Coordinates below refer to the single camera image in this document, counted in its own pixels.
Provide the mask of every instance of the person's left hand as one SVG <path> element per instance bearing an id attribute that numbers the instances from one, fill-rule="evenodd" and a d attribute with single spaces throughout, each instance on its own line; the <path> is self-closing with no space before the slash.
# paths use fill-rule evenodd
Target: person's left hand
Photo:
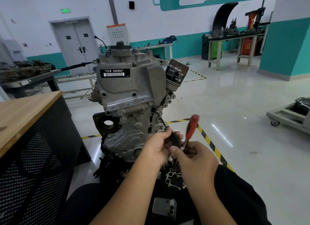
<path id="1" fill-rule="evenodd" d="M 155 133 L 151 135 L 146 143 L 144 144 L 141 154 L 145 157 L 150 158 L 158 164 L 159 168 L 168 160 L 171 153 L 169 153 L 169 148 L 172 146 L 172 143 L 169 139 L 169 136 L 172 133 L 172 129 L 168 127 L 166 131 Z M 176 131 L 175 134 L 179 137 L 180 140 L 183 139 L 183 135 L 179 131 Z"/>

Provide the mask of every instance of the double door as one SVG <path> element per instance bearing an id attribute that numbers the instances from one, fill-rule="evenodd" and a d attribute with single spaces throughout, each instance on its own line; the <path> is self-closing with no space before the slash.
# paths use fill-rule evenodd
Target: double door
<path id="1" fill-rule="evenodd" d="M 91 62 L 98 58 L 99 47 L 88 19 L 53 23 L 60 50 L 67 66 Z M 93 72 L 94 64 L 71 69 L 72 75 Z"/>

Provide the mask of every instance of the caster wheel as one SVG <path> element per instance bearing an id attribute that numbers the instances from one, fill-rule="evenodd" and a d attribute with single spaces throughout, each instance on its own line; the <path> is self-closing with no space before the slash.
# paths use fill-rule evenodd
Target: caster wheel
<path id="1" fill-rule="evenodd" d="M 278 121 L 270 121 L 270 124 L 273 125 L 273 126 L 278 126 L 278 125 L 280 125 L 280 122 L 278 122 Z"/>

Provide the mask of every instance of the black speaker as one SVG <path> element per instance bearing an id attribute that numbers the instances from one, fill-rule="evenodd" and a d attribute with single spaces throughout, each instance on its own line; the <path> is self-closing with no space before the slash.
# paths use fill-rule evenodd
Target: black speaker
<path id="1" fill-rule="evenodd" d="M 134 1 L 129 2 L 129 9 L 134 9 Z"/>

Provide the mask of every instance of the water bottle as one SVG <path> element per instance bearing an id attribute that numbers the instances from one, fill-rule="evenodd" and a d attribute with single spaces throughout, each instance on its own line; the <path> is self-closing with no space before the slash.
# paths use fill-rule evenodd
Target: water bottle
<path id="1" fill-rule="evenodd" d="M 221 35 L 219 37 L 223 37 L 224 36 L 224 27 L 222 27 L 221 29 Z"/>

